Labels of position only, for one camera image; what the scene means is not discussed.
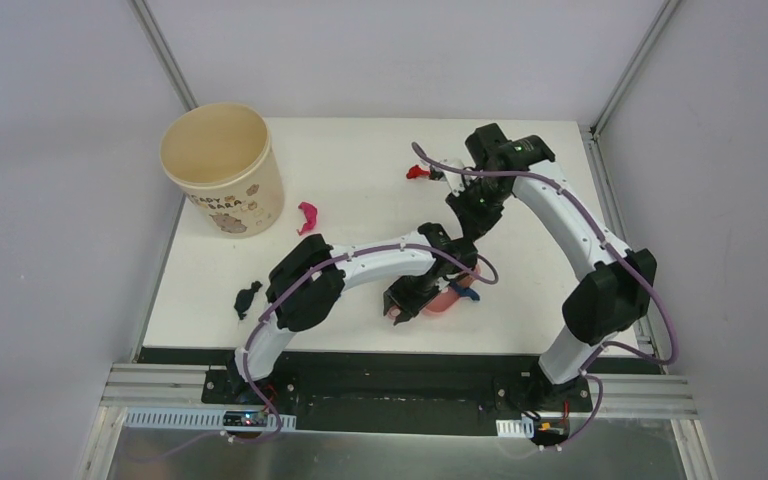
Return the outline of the pink plastic dustpan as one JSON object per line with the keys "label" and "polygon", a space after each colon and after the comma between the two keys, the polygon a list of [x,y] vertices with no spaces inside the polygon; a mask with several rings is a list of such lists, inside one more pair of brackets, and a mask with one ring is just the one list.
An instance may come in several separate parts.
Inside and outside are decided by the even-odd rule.
{"label": "pink plastic dustpan", "polygon": [[442,276],[434,280],[439,281],[439,287],[441,292],[428,304],[422,312],[418,315],[441,315],[448,309],[454,306],[459,300],[469,300],[467,298],[458,299],[456,295],[449,289],[451,283],[459,283],[463,286],[469,286],[472,288],[472,284],[476,281],[476,278],[466,273],[452,274],[448,276]]}

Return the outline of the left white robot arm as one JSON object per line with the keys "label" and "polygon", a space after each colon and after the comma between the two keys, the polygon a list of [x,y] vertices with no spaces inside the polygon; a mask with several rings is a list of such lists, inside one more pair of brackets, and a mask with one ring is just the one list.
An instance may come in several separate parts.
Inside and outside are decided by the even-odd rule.
{"label": "left white robot arm", "polygon": [[383,294],[383,313],[400,324],[417,317],[454,281],[476,278],[478,260],[473,241],[452,239],[436,223],[359,246],[334,246],[320,234],[303,239],[270,272],[266,308],[228,362],[227,391],[241,404],[257,402],[290,341],[321,324],[346,291],[393,278]]}

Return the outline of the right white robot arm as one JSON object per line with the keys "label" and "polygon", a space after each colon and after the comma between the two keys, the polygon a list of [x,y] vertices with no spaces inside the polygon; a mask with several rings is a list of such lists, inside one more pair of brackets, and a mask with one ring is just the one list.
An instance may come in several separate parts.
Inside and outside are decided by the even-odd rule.
{"label": "right white robot arm", "polygon": [[465,146],[472,165],[446,159],[432,167],[450,185],[446,202],[464,237],[485,236],[515,198],[540,220],[578,281],[561,307],[564,325],[527,384],[532,404],[550,410],[565,400],[567,387],[600,349],[647,315],[657,262],[595,218],[541,137],[512,140],[491,123],[476,128]]}

